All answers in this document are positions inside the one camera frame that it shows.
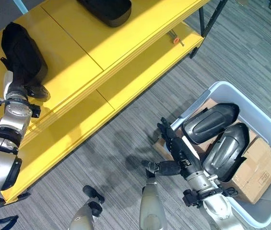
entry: silver metal joint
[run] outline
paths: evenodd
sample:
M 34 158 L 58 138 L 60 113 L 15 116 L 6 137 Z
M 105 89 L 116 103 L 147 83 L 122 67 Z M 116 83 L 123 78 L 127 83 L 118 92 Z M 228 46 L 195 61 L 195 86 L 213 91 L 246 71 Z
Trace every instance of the silver metal joint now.
M 187 182 L 190 188 L 199 194 L 215 189 L 203 171 L 192 173 L 187 177 Z

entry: floor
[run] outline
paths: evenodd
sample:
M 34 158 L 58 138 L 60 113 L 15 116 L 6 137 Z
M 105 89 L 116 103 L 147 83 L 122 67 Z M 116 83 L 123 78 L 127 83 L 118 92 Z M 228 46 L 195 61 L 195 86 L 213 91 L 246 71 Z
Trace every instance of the floor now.
M 28 9 L 40 0 L 24 1 Z M 218 1 L 205 6 L 206 20 Z M 15 230 L 66 230 L 87 197 L 89 184 L 106 198 L 96 230 L 136 230 L 145 184 L 142 159 L 160 161 L 151 147 L 156 123 L 174 121 L 216 81 L 228 81 L 271 117 L 271 10 L 268 0 L 241 6 L 228 1 L 203 46 L 193 59 L 185 58 L 128 108 L 104 125 L 31 189 L 25 201 L 0 209 L 0 218 L 20 216 Z M 12 1 L 0 1 L 0 29 L 21 15 Z M 187 20 L 199 28 L 198 13 Z M 158 178 L 169 230 L 209 229 L 196 208 L 187 208 L 181 176 Z M 247 230 L 254 229 L 238 215 Z M 271 224 L 264 228 L 271 230 Z

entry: plastic storage bin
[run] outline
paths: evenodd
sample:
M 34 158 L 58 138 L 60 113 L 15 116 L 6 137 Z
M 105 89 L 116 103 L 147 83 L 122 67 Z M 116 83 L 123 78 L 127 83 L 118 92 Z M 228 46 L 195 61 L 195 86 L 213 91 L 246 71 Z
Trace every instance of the plastic storage bin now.
M 190 117 L 209 98 L 217 103 L 237 104 L 240 107 L 238 119 L 247 124 L 249 128 L 254 130 L 271 146 L 271 119 L 242 92 L 226 81 L 218 81 L 213 84 L 180 117 Z M 271 223 L 271 185 L 254 205 L 231 197 L 229 197 L 229 201 L 233 209 L 252 227 L 264 228 Z

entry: yellow shelf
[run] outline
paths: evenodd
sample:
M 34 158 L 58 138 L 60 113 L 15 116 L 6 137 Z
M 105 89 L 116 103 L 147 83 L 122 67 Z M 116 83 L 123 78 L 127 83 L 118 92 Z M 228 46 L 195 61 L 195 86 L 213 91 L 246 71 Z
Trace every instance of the yellow shelf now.
M 128 20 L 111 28 L 77 0 L 42 7 L 103 69 L 121 68 L 209 0 L 135 0 Z
M 96 131 L 114 109 L 94 91 L 20 149 L 23 161 L 16 184 L 1 192 L 13 202 L 27 187 Z
M 77 0 L 48 0 L 17 19 L 48 64 L 44 85 L 51 94 L 45 103 L 31 100 L 42 113 L 32 119 L 21 147 L 208 1 L 136 0 L 130 18 L 118 28 L 104 25 Z M 0 97 L 5 71 L 0 62 Z
M 2 192 L 7 203 L 15 201 L 27 187 L 203 40 L 184 23 L 174 30 L 181 34 L 186 44 L 184 47 L 172 44 L 169 36 L 164 35 L 102 85 L 98 89 L 102 95 L 94 91 L 20 149 L 23 164 L 17 182 Z
M 179 34 L 185 46 L 180 43 L 172 44 L 170 37 L 164 35 L 98 88 L 114 109 L 119 109 L 133 100 L 203 41 L 203 38 L 185 23 L 177 25 L 174 31 Z
M 31 100 L 41 106 L 39 119 L 32 119 L 22 146 L 31 141 L 44 128 L 57 120 L 75 105 L 72 100 L 79 89 L 102 72 L 101 68 L 83 51 L 78 44 L 41 8 L 32 9 L 15 21 L 25 27 L 36 41 L 48 65 L 44 86 L 51 98 L 44 103 Z M 0 31 L 0 58 L 2 31 Z M 0 97 L 3 93 L 5 66 L 0 61 Z

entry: screwdriver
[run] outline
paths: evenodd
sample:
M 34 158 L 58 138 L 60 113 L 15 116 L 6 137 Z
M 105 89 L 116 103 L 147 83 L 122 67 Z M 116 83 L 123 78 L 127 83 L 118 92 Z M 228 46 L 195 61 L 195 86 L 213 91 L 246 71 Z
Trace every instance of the screwdriver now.
M 184 46 L 184 43 L 180 40 L 180 38 L 178 37 L 174 30 L 168 31 L 167 34 L 173 39 L 174 44 L 177 44 L 179 42 L 182 46 Z

